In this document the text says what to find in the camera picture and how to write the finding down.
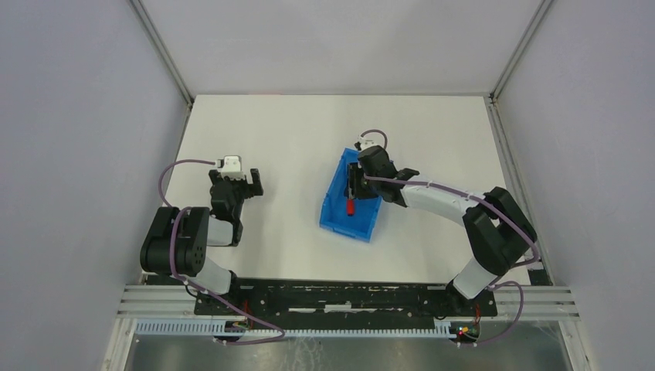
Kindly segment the red handled screwdriver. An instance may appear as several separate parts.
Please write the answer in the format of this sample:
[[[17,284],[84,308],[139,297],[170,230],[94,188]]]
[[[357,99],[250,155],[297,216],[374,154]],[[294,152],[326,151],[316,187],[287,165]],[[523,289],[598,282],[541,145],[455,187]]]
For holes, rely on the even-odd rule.
[[[347,182],[346,182],[346,190],[344,191],[344,194],[347,196],[347,202],[346,202],[346,212],[348,216],[353,216],[355,214],[355,201],[352,199],[348,199],[348,167],[347,167]]]

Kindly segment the blue plastic bin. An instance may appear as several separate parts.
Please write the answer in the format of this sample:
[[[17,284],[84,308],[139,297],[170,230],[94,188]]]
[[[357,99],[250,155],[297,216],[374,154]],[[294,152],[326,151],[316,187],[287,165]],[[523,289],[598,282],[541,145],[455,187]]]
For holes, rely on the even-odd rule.
[[[321,206],[319,227],[368,243],[372,238],[382,198],[349,201],[346,193],[347,170],[348,165],[356,163],[357,157],[355,149],[345,148],[342,152]]]

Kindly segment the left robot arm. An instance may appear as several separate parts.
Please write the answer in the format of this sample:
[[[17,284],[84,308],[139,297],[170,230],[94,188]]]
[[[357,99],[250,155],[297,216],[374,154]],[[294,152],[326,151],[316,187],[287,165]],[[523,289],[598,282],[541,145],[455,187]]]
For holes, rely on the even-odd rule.
[[[243,204],[262,196],[263,186],[257,168],[236,179],[212,170],[209,178],[209,207],[158,209],[141,247],[140,265],[148,273],[179,277],[200,291],[226,294],[236,275],[208,259],[207,249],[239,245]]]

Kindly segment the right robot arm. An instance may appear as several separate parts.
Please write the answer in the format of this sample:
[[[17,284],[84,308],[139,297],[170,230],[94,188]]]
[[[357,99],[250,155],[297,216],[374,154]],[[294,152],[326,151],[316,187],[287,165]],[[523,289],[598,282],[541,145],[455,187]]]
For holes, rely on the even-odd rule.
[[[360,140],[355,148],[358,157],[348,170],[348,197],[379,197],[444,217],[465,229],[473,256],[447,285],[461,298],[474,299],[522,265],[526,252],[536,248],[534,227],[506,189],[482,193],[455,189],[430,182],[415,169],[397,169],[388,152],[372,141]]]

